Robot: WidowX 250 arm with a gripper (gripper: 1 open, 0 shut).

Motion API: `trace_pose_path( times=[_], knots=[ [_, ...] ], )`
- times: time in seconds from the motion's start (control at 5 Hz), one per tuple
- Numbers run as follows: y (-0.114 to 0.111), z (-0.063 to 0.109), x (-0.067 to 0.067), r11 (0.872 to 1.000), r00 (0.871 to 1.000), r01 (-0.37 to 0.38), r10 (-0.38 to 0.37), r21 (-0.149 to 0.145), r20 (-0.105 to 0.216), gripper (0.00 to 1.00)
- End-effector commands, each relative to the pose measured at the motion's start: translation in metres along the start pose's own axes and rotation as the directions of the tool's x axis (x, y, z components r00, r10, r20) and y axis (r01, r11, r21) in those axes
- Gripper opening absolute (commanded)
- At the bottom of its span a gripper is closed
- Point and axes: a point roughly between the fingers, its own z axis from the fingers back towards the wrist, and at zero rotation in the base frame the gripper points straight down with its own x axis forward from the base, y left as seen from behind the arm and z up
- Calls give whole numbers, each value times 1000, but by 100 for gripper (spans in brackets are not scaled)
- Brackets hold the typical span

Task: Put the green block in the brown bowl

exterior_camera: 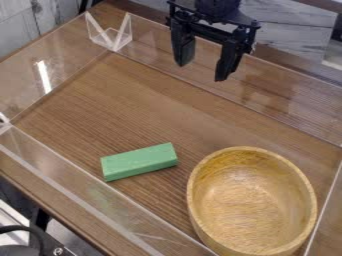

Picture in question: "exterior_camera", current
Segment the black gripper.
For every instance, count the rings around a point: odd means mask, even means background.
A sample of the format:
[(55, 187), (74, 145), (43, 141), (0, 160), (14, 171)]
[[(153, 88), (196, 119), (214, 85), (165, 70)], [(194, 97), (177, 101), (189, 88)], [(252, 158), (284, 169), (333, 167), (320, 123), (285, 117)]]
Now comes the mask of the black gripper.
[(253, 50), (260, 22), (241, 10), (241, 0), (168, 0), (174, 59), (184, 67), (196, 56), (196, 38), (222, 45), (216, 81), (237, 71), (242, 56)]

